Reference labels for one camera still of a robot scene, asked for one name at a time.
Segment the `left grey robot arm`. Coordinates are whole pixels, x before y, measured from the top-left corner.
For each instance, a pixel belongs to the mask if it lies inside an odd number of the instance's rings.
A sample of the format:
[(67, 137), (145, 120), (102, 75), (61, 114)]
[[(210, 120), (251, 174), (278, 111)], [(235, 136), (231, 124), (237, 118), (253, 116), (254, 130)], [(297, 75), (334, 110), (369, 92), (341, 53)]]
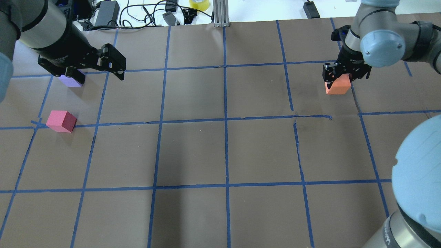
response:
[(38, 64), (68, 87), (85, 83), (82, 69), (113, 73), (124, 80), (126, 57), (112, 44), (93, 47), (84, 34), (49, 0), (2, 0), (0, 99), (13, 76), (16, 41), (38, 53)]

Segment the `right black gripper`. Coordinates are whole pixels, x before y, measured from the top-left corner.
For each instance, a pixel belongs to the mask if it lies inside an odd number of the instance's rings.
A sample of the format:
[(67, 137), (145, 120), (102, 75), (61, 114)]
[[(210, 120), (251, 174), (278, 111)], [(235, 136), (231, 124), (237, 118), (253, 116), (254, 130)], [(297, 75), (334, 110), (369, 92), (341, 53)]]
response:
[(322, 77), (327, 90), (343, 74), (349, 74), (351, 88), (354, 81), (362, 78), (369, 79), (372, 66), (365, 63), (362, 53), (347, 48), (340, 49), (337, 60), (334, 63), (324, 63)]

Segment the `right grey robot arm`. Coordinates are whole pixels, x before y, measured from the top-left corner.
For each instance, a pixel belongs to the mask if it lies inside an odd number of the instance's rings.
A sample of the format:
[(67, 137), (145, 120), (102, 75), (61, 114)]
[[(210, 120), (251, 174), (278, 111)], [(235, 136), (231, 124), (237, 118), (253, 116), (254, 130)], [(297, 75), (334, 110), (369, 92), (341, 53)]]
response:
[[(440, 73), (440, 27), (431, 22), (398, 22), (398, 0), (362, 0), (352, 25), (335, 29), (342, 41), (337, 61), (325, 63), (326, 93), (345, 94), (351, 81), (369, 77), (372, 67), (398, 61), (425, 62)], [(392, 168), (398, 209), (365, 243), (365, 248), (439, 248), (441, 226), (440, 116), (418, 125), (403, 141)]]

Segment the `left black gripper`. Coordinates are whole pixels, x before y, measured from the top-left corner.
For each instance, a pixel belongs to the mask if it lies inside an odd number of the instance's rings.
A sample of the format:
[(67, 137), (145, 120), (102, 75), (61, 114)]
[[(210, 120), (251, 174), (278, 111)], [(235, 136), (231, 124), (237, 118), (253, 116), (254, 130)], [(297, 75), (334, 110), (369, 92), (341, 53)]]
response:
[(65, 73), (66, 84), (85, 83), (85, 74), (78, 69), (111, 72), (121, 81), (125, 78), (126, 57), (109, 43), (98, 50), (92, 47), (74, 24), (68, 24), (54, 44), (38, 48), (37, 53), (38, 64), (53, 76)]

